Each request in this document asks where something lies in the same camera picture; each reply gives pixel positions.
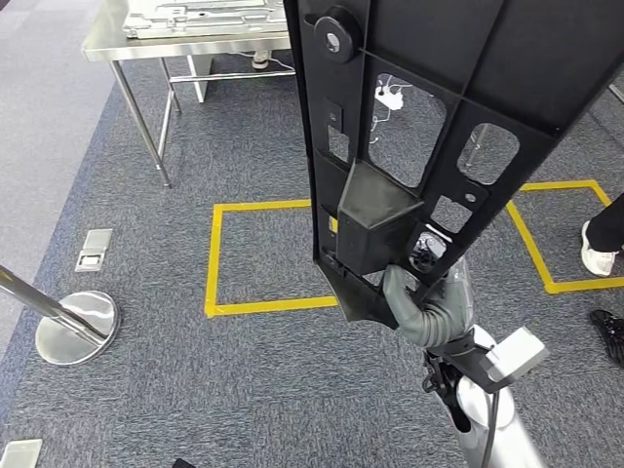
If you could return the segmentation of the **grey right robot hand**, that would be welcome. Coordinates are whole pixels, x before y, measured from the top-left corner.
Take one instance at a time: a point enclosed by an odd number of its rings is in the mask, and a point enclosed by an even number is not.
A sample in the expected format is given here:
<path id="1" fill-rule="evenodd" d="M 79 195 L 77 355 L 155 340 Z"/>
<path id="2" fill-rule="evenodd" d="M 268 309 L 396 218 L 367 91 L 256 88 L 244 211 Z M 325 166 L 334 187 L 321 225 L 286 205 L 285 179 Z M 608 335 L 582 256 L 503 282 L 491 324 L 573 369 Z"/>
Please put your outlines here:
<path id="1" fill-rule="evenodd" d="M 445 345 L 461 338 L 475 323 L 469 270 L 463 255 L 434 288 L 422 306 L 407 291 L 409 274 L 390 264 L 383 275 L 383 294 L 398 331 L 421 348 Z"/>

